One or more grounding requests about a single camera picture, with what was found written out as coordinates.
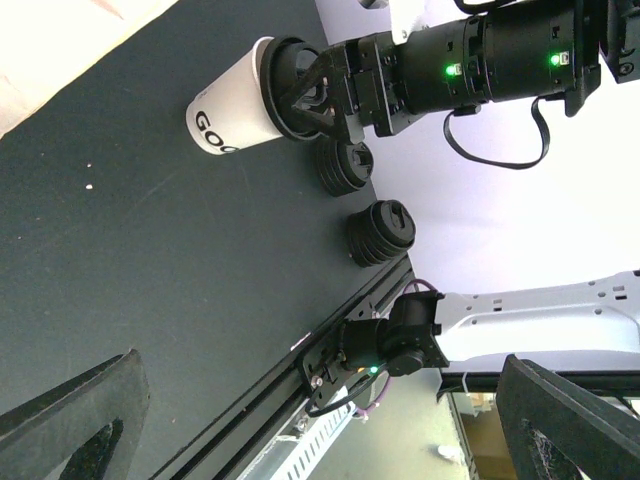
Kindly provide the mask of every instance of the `screw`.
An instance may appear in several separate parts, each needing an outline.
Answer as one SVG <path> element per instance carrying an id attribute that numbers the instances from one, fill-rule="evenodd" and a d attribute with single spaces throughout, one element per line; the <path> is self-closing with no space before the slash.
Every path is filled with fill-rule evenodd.
<path id="1" fill-rule="evenodd" d="M 294 428 L 299 432 L 305 432 L 307 430 L 308 424 L 309 424 L 309 417 L 305 415 L 304 417 L 298 419 Z"/>
<path id="2" fill-rule="evenodd" d="M 620 65 L 620 69 L 618 70 L 618 72 L 620 73 L 621 77 L 624 77 L 625 75 L 629 75 L 631 72 L 633 72 L 633 63 L 623 63 L 622 65 Z"/>
<path id="3" fill-rule="evenodd" d="M 319 388 L 322 386 L 322 378 L 315 376 L 311 377 L 311 388 Z"/>

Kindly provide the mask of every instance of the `black wire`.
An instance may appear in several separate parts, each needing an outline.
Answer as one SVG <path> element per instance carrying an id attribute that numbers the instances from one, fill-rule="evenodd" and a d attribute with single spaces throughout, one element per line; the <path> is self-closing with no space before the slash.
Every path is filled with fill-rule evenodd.
<path id="1" fill-rule="evenodd" d="M 464 0 L 453 0 L 453 2 L 461 12 L 466 13 L 467 15 L 478 15 L 480 13 L 490 12 L 491 10 L 495 10 L 496 8 L 500 8 L 509 3 L 513 3 L 515 0 L 494 0 L 493 2 L 485 2 L 476 5 L 469 5 L 465 3 Z"/>
<path id="2" fill-rule="evenodd" d="M 537 160 L 527 163 L 507 163 L 507 162 L 496 162 L 494 160 L 486 160 L 484 158 L 476 157 L 471 153 L 467 152 L 464 148 L 460 146 L 460 144 L 453 138 L 453 134 L 451 133 L 451 128 L 449 127 L 449 122 L 452 116 L 459 116 L 460 113 L 454 110 L 447 115 L 447 118 L 444 120 L 444 125 L 442 127 L 444 132 L 444 138 L 449 144 L 451 148 L 453 148 L 458 155 L 466 158 L 467 160 L 471 160 L 472 162 L 482 163 L 484 165 L 491 165 L 492 167 L 500 167 L 500 168 L 508 168 L 510 170 L 526 170 L 527 168 L 535 167 L 540 161 L 547 156 L 549 153 L 549 145 L 551 143 L 551 132 L 549 131 L 549 126 L 547 122 L 544 120 L 544 117 L 540 113 L 540 109 L 538 107 L 538 103 L 540 102 L 542 97 L 536 98 L 531 104 L 531 116 L 533 117 L 534 122 L 538 127 L 538 131 L 540 132 L 540 138 L 542 139 L 542 152 Z M 555 98 L 545 98 L 545 100 L 555 100 Z"/>
<path id="3" fill-rule="evenodd" d="M 355 383 L 355 385 L 353 385 L 353 387 L 349 389 L 349 393 L 347 394 L 346 397 L 341 398 L 340 400 L 337 400 L 332 404 L 327 405 L 326 407 L 319 408 L 318 410 L 311 410 L 316 403 L 318 394 L 320 393 L 320 388 L 316 388 L 316 390 L 313 392 L 313 394 L 309 398 L 309 401 L 304 407 L 305 413 L 309 415 L 309 417 L 311 418 L 317 418 L 317 417 L 321 417 L 322 415 L 326 415 L 327 413 L 331 413 L 335 410 L 338 410 L 339 408 L 344 407 L 346 404 L 348 404 L 349 402 L 352 402 L 358 396 L 362 395 L 365 392 L 365 390 L 367 390 L 367 388 L 373 385 L 373 383 L 378 379 L 380 374 L 386 371 L 387 371 L 386 365 L 380 366 L 378 368 L 378 372 L 375 375 L 371 375 L 368 378 L 363 377 L 360 380 L 358 380 Z"/>

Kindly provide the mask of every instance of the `white speck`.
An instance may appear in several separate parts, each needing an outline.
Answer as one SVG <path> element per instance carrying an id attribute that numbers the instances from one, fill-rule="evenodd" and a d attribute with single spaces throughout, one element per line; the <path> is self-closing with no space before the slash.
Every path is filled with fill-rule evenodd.
<path id="1" fill-rule="evenodd" d="M 304 342 L 310 336 L 311 336 L 311 332 L 307 333 L 304 337 L 302 337 L 300 340 L 298 340 L 296 342 L 296 344 L 291 347 L 291 351 L 293 352 L 296 348 L 298 348 L 298 345 L 300 345 L 302 342 Z"/>

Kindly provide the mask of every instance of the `black table surface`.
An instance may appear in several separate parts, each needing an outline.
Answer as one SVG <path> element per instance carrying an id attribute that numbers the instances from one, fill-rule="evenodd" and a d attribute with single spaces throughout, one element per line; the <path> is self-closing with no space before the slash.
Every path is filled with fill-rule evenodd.
<path id="1" fill-rule="evenodd" d="M 0 140 L 0 412 L 136 348 L 146 478 L 378 272 L 344 233 L 371 187 L 330 197 L 313 144 L 218 157 L 185 126 L 283 34 L 326 43 L 313 0 L 180 0 Z"/>

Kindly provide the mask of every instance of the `white paper cup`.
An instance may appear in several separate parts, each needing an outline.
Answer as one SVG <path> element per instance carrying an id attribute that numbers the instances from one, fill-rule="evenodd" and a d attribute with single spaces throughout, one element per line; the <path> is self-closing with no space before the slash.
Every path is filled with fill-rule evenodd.
<path id="1" fill-rule="evenodd" d="M 259 39 L 187 108 L 187 127 L 203 150 L 223 155 L 282 136 L 269 119 L 260 90 L 260 63 L 271 40 Z"/>

